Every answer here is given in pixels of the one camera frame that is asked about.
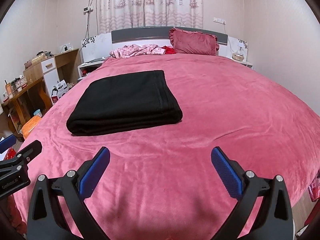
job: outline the blue gripper pad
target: blue gripper pad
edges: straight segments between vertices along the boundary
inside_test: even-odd
[[[211,162],[229,192],[230,197],[239,200],[243,193],[242,180],[231,167],[230,160],[219,147],[213,148]]]
[[[5,152],[7,149],[15,145],[17,138],[12,134],[8,138],[0,142],[0,154]]]
[[[82,200],[91,197],[109,162],[110,152],[107,148],[102,147],[79,182],[79,196]]]

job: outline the orange stool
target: orange stool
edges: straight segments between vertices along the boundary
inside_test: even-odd
[[[36,115],[32,117],[21,129],[23,137],[26,139],[34,127],[41,121],[41,117]]]

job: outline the pink pillow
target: pink pillow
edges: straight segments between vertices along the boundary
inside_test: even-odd
[[[172,28],[169,31],[169,39],[176,53],[215,56],[219,50],[218,38],[208,33]]]

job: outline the beige wall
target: beige wall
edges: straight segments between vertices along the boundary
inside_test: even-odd
[[[204,0],[205,30],[224,33],[222,24],[213,22],[213,18],[226,21],[226,31],[231,37],[244,38],[244,0]]]
[[[320,114],[320,24],[305,0],[244,0],[255,70]]]
[[[39,51],[58,52],[58,0],[15,0],[0,24],[0,95],[8,82],[21,75],[24,63]],[[0,133],[6,130],[4,114],[0,115]]]
[[[89,37],[98,35],[97,19],[100,12],[96,9],[96,1],[100,8],[100,0],[93,0],[94,11],[90,13]],[[81,40],[85,38],[87,30],[87,13],[83,9],[88,6],[89,0],[58,0],[58,44],[62,46],[71,43],[74,48],[81,48]]]

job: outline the pink bedspread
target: pink bedspread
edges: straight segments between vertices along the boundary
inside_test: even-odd
[[[67,130],[91,82],[156,69],[164,70],[183,111],[180,123],[95,137],[74,137]],[[214,56],[109,59],[50,109],[23,147],[35,139],[43,151],[29,164],[31,185],[15,194],[23,219],[40,174],[63,176],[106,146],[110,164],[85,203],[112,240],[210,239],[236,203],[211,164],[215,146],[259,176],[282,174],[292,205],[320,167],[319,116],[280,85]],[[67,212],[66,217],[78,233]]]
[[[141,55],[163,55],[164,53],[165,49],[158,47],[156,44],[147,44],[143,46],[132,44],[111,51],[110,56],[114,58],[129,58]]]

